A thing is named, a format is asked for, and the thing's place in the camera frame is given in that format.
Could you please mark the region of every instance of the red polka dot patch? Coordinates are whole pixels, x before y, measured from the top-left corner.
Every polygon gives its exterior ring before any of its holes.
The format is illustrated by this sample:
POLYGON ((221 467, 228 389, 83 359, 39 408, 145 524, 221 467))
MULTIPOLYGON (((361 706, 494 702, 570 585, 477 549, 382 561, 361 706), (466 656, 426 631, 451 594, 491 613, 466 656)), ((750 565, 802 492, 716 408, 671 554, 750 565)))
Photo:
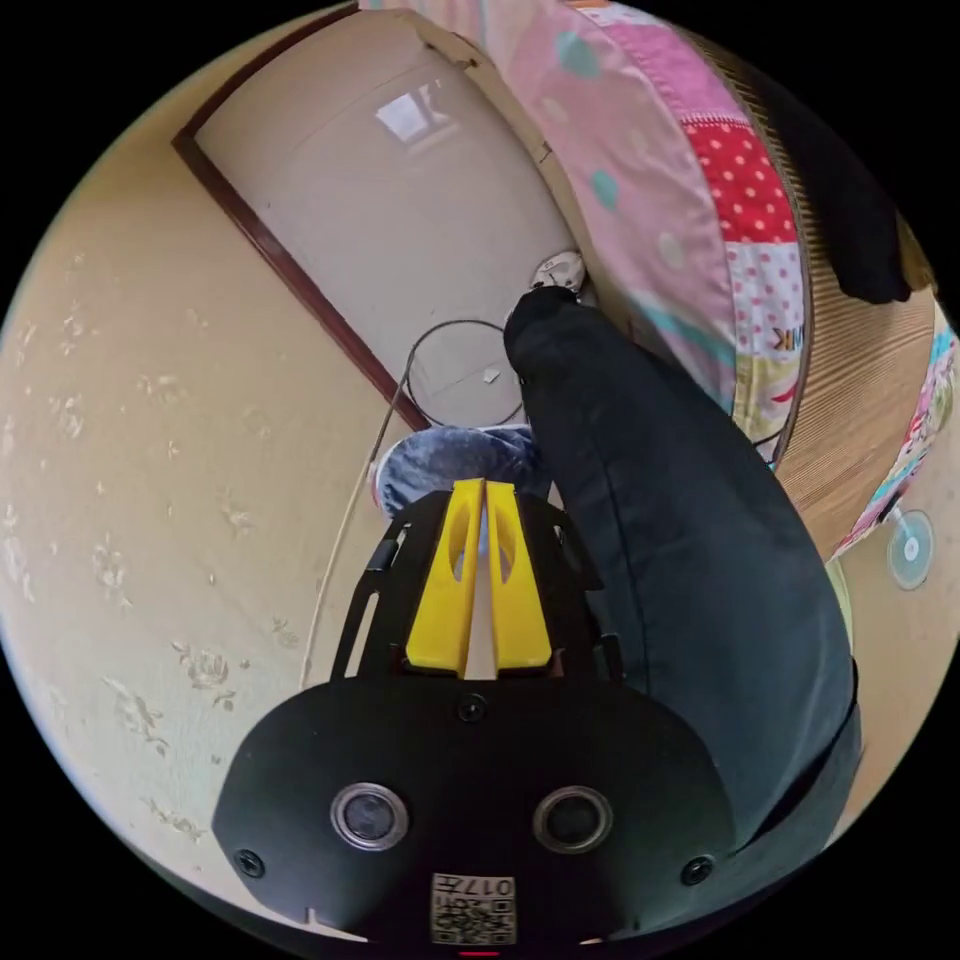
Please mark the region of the red polka dot patch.
POLYGON ((724 241, 794 243, 790 203, 753 130, 702 120, 684 129, 710 186, 724 241))

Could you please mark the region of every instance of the floral wallpaper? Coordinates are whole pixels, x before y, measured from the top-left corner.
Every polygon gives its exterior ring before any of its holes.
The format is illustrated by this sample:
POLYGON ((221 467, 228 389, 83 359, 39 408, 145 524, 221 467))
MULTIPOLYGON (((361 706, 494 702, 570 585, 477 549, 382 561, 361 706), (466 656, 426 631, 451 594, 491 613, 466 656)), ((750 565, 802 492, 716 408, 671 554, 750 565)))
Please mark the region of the floral wallpaper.
MULTIPOLYGON (((210 819, 244 735, 298 690, 318 581, 385 412, 171 146, 272 39, 191 78, 105 155, 0 335, 11 669, 109 826, 260 913, 210 819)), ((310 682, 381 527, 363 498, 310 682)))

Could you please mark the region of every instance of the black pants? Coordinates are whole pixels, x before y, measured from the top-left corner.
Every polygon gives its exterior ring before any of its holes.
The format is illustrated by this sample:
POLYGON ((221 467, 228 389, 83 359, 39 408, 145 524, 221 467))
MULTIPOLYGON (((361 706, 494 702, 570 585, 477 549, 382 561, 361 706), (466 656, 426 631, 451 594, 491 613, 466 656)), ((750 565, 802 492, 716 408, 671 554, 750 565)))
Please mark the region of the black pants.
POLYGON ((628 682, 697 731, 746 842, 830 746, 855 695, 813 542, 730 418, 598 310, 534 290, 504 341, 604 581, 628 682))

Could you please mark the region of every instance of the screw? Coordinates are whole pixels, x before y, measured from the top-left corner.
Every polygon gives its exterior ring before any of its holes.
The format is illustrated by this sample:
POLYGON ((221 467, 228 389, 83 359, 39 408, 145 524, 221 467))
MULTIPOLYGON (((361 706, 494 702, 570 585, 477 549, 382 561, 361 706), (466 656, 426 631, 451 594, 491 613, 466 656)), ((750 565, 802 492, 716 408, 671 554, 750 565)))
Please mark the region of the screw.
POLYGON ((238 850, 233 855, 233 862, 251 880, 259 880, 266 872, 263 861, 252 850, 238 850))
POLYGON ((464 723, 478 723, 487 715, 487 701, 478 693, 469 693, 457 704, 457 716, 464 723))
POLYGON ((703 883, 713 873, 713 861, 709 857, 694 857, 681 871, 680 881, 687 887, 703 883))

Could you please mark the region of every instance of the printed number label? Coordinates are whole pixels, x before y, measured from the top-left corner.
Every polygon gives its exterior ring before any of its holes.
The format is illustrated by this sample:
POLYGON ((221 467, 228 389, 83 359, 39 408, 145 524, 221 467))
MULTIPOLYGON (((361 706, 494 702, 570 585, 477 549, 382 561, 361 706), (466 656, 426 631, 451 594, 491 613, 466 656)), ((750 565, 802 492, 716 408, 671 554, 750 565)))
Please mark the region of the printed number label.
POLYGON ((435 873, 430 891, 430 933, 449 946, 499 946, 517 942, 513 877, 435 873))

